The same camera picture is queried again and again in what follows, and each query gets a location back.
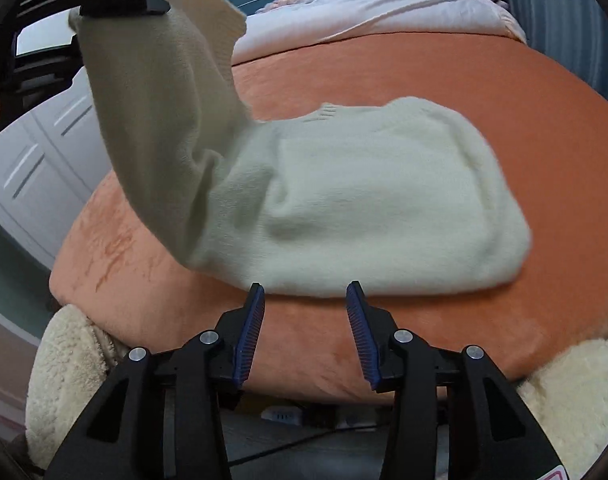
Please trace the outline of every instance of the cream sweater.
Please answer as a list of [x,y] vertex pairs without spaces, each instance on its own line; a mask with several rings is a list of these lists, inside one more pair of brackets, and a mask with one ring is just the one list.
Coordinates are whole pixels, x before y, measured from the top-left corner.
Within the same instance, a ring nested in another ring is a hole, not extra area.
[[[442,294],[511,281],[530,232],[459,113],[418,98],[259,122],[230,66],[244,15],[73,13],[102,135],[132,208],[183,265],[240,288]],[[324,77],[322,73],[312,76]]]

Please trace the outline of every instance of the orange blanket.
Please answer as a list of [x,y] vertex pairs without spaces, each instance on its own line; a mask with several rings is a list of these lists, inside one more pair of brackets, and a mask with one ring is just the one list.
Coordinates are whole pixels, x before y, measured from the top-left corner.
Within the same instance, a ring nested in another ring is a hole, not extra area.
[[[414,95],[465,115],[495,150],[532,229],[510,286],[436,298],[370,298],[431,344],[483,346],[510,377],[583,339],[608,336],[608,103],[516,41],[466,34],[366,36],[235,67],[259,119],[322,102],[383,105]],[[138,221],[113,174],[58,256],[51,290],[107,332],[175,348],[238,306],[235,290],[177,264]],[[274,396],[373,400],[339,300],[267,299],[246,387]]]

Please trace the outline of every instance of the bed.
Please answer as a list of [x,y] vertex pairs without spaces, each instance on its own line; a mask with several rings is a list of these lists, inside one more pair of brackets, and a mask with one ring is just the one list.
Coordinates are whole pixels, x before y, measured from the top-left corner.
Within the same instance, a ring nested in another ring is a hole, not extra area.
[[[271,0],[232,1],[251,13]],[[282,38],[280,46],[279,35],[271,39],[281,27],[276,17],[319,7],[284,5],[249,16],[250,25],[262,24],[249,27],[236,49],[233,74],[260,120],[301,116],[324,102],[383,105],[414,95],[475,124],[533,232],[521,274],[471,294],[371,301],[434,346],[480,344],[520,380],[572,345],[608,338],[608,102],[531,50],[501,7],[471,2],[490,13],[470,12],[465,29],[461,20],[435,27],[415,18],[386,28],[373,16],[347,24],[336,10],[342,20],[331,32],[309,31],[286,46]],[[356,28],[360,34],[351,32]],[[130,209],[113,173],[71,229],[50,286],[61,304],[74,304],[127,346],[152,351],[211,328],[245,294],[172,259]],[[247,388],[289,399],[390,402],[362,380],[341,300],[268,297]]]

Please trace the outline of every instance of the orange mattress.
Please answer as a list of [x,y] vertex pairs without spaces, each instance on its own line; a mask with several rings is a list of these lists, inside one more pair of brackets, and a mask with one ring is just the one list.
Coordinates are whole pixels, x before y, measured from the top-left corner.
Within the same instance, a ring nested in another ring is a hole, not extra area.
[[[473,294],[370,298],[434,346],[483,346],[510,377],[608,336],[608,103],[554,61],[491,36],[398,33],[301,48],[234,68],[255,117],[322,102],[419,96],[459,111],[495,150],[532,229],[518,279]],[[50,286],[126,344],[176,348],[245,291],[177,264],[110,174],[71,229]],[[377,399],[362,377],[342,300],[269,296],[247,389],[332,401]]]

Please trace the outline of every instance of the screw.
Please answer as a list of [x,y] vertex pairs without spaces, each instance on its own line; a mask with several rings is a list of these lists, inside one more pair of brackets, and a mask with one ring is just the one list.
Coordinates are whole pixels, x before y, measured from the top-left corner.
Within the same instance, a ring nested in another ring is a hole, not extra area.
[[220,338],[220,335],[213,330],[207,330],[200,335],[200,341],[205,345],[212,345]]
[[142,361],[146,357],[146,349],[142,347],[134,348],[129,352],[129,359],[131,361]]
[[393,334],[393,337],[399,343],[410,343],[413,340],[413,334],[408,330],[398,330]]
[[479,346],[472,345],[466,349],[466,355],[471,359],[481,359],[484,357],[484,351]]

